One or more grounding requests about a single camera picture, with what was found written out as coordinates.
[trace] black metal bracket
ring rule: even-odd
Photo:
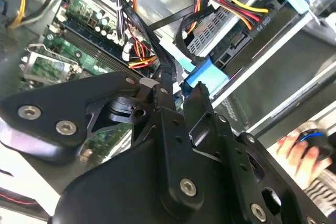
[[[72,124],[58,128],[64,120]],[[134,125],[132,147],[73,181],[50,223],[329,223],[253,136],[235,139],[201,83],[184,115],[172,87],[122,72],[0,102],[0,141],[53,163],[72,160],[87,137],[119,122]]]

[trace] finger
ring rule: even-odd
[[[290,150],[292,149],[299,135],[300,135],[299,131],[293,131],[291,135],[288,135],[283,145],[279,149],[278,155],[281,156],[282,158],[287,158],[290,153]]]
[[[274,145],[272,145],[271,147],[269,147],[267,150],[270,154],[272,155],[276,155],[278,154],[279,149],[282,147],[283,143],[286,140],[286,136],[284,136],[283,138],[281,138],[279,141],[277,141]]]
[[[302,159],[301,165],[296,173],[296,178],[301,181],[300,186],[302,189],[306,189],[309,186],[312,170],[318,156],[319,149],[312,147]]]
[[[310,183],[313,182],[314,179],[316,179],[324,169],[326,169],[329,165],[331,165],[331,163],[332,159],[329,157],[321,161],[317,161],[313,167],[312,175],[309,182]]]
[[[297,145],[295,145],[288,155],[287,158],[288,164],[295,169],[295,173],[297,172],[300,166],[301,158],[307,147],[308,147],[307,141],[302,141]]]

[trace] striped sleeve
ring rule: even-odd
[[[325,216],[336,211],[336,175],[324,170],[305,190]]]

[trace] screw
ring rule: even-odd
[[[80,58],[80,57],[82,57],[82,53],[80,51],[77,51],[77,52],[75,52],[75,56],[77,58]]]
[[[65,136],[74,135],[77,130],[76,125],[70,121],[60,121],[56,124],[56,131]]]
[[[194,197],[196,195],[197,189],[195,184],[187,178],[183,178],[180,181],[180,188],[185,195]]]
[[[52,34],[48,34],[48,35],[47,35],[47,39],[48,39],[48,40],[53,40],[53,39],[54,39],[54,36],[53,36]]]
[[[165,94],[168,94],[168,91],[165,90],[164,88],[160,88],[161,92],[165,93]]]
[[[18,115],[27,120],[35,120],[38,119],[41,115],[42,112],[38,107],[32,106],[32,105],[25,105],[20,107],[17,110]]]
[[[218,118],[219,118],[223,123],[226,123],[226,119],[225,119],[225,117],[223,117],[222,115],[219,115]]]
[[[265,211],[258,204],[252,204],[251,211],[258,220],[260,220],[261,222],[266,221]]]
[[[131,78],[126,78],[126,82],[130,84],[135,84],[135,82]]]
[[[251,143],[254,143],[254,142],[255,142],[254,138],[251,137],[250,135],[247,135],[247,139],[249,139]]]
[[[310,218],[309,216],[307,216],[307,222],[308,222],[308,224],[316,224],[316,222],[312,218]]]

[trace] human hand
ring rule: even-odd
[[[299,131],[293,131],[267,150],[301,189],[305,190],[324,169],[331,165],[332,161],[329,157],[317,161],[319,156],[317,147],[310,148],[302,157],[308,142],[302,141],[293,147],[299,135]]]

